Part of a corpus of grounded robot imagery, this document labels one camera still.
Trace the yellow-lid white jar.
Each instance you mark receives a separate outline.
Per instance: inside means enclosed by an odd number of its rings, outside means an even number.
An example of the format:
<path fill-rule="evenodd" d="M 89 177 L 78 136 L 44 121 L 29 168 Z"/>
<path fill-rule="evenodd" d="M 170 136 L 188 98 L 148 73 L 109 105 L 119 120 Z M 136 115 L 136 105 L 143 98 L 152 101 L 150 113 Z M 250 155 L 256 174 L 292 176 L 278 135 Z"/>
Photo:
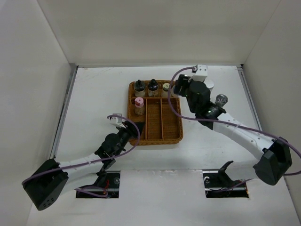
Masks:
<path fill-rule="evenodd" d="M 170 89 L 170 84 L 169 83 L 164 83 L 162 85 L 162 93 L 161 93 L 162 98 L 168 98 L 169 89 Z"/>

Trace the pink-lid spice bottle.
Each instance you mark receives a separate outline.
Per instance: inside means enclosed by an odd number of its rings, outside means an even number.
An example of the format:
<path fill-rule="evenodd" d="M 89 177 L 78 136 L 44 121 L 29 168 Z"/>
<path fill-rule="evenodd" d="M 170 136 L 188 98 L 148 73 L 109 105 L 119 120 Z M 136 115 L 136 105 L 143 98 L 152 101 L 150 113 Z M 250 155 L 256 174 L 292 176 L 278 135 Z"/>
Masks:
<path fill-rule="evenodd" d="M 135 113 L 137 115 L 145 114 L 144 99 L 142 97 L 137 97 L 135 99 Z"/>

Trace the black-lid jar beige contents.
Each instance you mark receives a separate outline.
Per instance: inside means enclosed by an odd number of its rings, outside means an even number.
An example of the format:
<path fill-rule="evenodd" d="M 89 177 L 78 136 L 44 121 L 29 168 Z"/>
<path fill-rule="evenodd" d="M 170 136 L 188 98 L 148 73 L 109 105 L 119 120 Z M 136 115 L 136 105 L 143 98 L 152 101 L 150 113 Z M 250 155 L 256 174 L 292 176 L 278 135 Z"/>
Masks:
<path fill-rule="evenodd" d="M 158 82 L 155 79 L 148 83 L 148 96 L 158 97 Z"/>

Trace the black-lid jar white powder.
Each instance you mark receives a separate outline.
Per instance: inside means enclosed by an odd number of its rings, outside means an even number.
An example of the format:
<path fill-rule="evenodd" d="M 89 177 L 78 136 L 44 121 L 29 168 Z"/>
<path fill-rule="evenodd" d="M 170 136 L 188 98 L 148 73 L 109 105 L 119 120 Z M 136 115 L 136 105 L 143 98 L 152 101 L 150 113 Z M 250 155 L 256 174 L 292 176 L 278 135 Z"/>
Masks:
<path fill-rule="evenodd" d="M 134 83 L 134 91 L 136 97 L 144 97 L 145 96 L 145 83 L 142 80 L 137 80 Z"/>

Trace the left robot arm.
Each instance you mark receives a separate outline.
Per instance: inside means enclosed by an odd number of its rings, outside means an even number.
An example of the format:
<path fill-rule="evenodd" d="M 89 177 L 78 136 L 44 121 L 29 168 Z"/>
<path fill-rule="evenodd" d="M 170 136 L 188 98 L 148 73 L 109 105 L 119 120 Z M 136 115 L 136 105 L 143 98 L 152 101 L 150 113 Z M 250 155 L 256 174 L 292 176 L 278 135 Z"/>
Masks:
<path fill-rule="evenodd" d="M 101 146 L 92 154 L 72 161 L 57 162 L 46 160 L 22 186 L 38 211 L 50 207 L 60 195 L 69 190 L 102 187 L 107 177 L 107 169 L 116 158 L 127 154 L 125 146 L 130 139 L 139 139 L 144 122 L 125 121 L 117 133 L 105 137 Z"/>

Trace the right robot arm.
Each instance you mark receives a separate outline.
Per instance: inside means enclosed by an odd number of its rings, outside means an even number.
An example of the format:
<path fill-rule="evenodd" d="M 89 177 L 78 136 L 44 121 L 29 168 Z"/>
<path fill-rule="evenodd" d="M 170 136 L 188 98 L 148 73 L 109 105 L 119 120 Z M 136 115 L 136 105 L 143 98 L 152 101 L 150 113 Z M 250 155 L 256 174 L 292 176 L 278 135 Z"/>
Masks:
<path fill-rule="evenodd" d="M 184 74 L 178 77 L 172 91 L 186 98 L 189 110 L 195 115 L 193 120 L 228 137 L 254 156 L 254 161 L 237 167 L 233 161 L 228 161 L 218 174 L 221 185 L 230 186 L 239 179 L 257 178 L 274 186 L 291 167 L 288 142 L 239 123 L 223 108 L 228 101 L 225 95 L 218 95 L 212 102 L 211 91 L 206 84 Z"/>

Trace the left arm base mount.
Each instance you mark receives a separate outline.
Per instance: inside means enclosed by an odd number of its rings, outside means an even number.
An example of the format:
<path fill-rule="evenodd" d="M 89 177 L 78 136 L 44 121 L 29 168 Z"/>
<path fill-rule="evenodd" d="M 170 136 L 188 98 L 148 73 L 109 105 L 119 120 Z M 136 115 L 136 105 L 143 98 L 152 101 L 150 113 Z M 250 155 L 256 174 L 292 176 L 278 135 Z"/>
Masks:
<path fill-rule="evenodd" d="M 99 173 L 96 181 L 76 190 L 77 199 L 116 199 L 119 198 L 120 171 Z"/>

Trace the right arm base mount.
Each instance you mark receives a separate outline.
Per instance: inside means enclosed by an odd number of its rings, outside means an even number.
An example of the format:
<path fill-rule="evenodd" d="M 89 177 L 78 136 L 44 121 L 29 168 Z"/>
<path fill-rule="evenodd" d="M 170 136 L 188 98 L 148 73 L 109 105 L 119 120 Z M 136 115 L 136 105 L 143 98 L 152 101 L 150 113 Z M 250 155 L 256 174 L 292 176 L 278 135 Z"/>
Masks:
<path fill-rule="evenodd" d="M 233 161 L 226 162 L 219 169 L 202 171 L 206 198 L 249 198 L 244 180 L 232 180 L 226 173 Z"/>

